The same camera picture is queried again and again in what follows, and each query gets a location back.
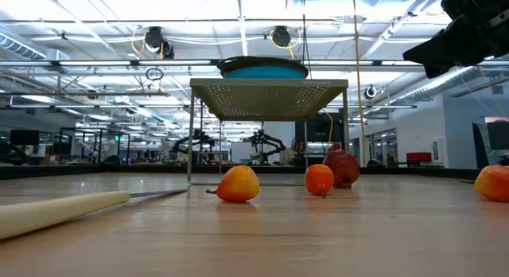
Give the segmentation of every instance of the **monitor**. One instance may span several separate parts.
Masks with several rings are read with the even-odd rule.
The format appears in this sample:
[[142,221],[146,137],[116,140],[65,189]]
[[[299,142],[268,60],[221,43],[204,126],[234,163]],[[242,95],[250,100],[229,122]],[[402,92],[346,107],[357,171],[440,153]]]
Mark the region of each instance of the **monitor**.
[[486,123],[492,150],[509,150],[509,122],[500,120]]
[[39,131],[36,130],[11,130],[10,143],[12,145],[38,145]]

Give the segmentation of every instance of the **exposed ductwork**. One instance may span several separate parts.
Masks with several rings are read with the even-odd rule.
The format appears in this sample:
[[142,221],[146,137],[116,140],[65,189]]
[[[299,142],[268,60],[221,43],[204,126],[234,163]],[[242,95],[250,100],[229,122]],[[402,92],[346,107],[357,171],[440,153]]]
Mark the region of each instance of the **exposed ductwork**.
[[12,51],[30,60],[68,60],[60,50],[49,49],[25,40],[0,26],[0,48]]
[[463,81],[467,82],[471,79],[478,77],[480,71],[477,67],[466,67],[456,68],[454,71],[444,74],[443,76],[417,82],[416,84],[409,87],[410,90],[405,95],[399,96],[393,99],[389,104],[402,103],[405,100],[421,100],[429,99],[436,94],[442,93],[443,91],[449,90],[452,87],[457,86]]

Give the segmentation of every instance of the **metal stand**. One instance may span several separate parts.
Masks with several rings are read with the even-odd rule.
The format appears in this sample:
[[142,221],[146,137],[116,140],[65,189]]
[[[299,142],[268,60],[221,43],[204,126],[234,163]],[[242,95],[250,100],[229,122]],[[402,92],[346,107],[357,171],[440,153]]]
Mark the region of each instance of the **metal stand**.
[[223,121],[220,120],[220,150],[219,150],[219,153],[220,153],[220,174],[223,173],[222,169],[221,169],[221,164],[223,164],[223,147],[222,147],[222,143],[221,143],[221,139],[223,138],[223,127],[222,127],[222,124]]
[[[285,79],[201,79],[193,78],[191,86],[191,105],[189,119],[189,147],[188,147],[188,183],[191,185],[218,185],[218,181],[193,182],[192,175],[192,134],[194,124],[195,94],[201,103],[207,105],[220,121],[220,174],[223,172],[223,121],[306,121],[317,111],[326,107],[341,92],[343,105],[347,105],[347,80],[285,80]],[[231,102],[225,103],[224,97],[230,97]],[[345,137],[348,140],[348,112],[344,113]],[[305,165],[309,166],[308,133],[305,122]],[[288,183],[274,183],[265,185],[289,185]]]
[[350,152],[350,134],[348,133],[348,91],[343,91],[343,132],[344,145],[343,150]]
[[308,122],[304,121],[304,156],[305,156],[305,168],[309,167],[308,164]]
[[188,183],[191,183],[191,170],[192,170],[192,133],[194,129],[194,90],[191,88],[191,108],[189,111],[189,139],[188,139]]

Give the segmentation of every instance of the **red object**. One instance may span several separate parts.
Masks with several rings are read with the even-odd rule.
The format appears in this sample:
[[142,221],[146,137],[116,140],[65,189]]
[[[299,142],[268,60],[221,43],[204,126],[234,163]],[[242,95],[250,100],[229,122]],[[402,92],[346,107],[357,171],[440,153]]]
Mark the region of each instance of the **red object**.
[[352,184],[359,179],[359,163],[354,156],[344,150],[335,150],[327,154],[324,165],[332,170],[336,187],[350,189]]
[[340,143],[335,143],[333,144],[332,146],[330,146],[328,149],[327,149],[327,153],[330,153],[334,150],[341,150],[341,144]]
[[325,198],[332,191],[334,175],[328,166],[312,165],[305,171],[305,188],[314,195]]
[[407,162],[431,162],[431,153],[406,153]]

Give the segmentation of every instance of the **orange tomato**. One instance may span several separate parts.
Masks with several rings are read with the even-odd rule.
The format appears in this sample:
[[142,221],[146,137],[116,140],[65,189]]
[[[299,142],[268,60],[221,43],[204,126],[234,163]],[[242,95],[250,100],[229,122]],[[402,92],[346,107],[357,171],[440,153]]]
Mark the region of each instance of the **orange tomato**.
[[334,174],[328,166],[312,165],[305,171],[305,188],[325,198],[334,185]]
[[258,196],[260,184],[255,172],[249,166],[234,166],[225,173],[216,191],[207,190],[229,202],[246,202]]
[[509,166],[486,166],[476,179],[476,191],[491,201],[509,201]]

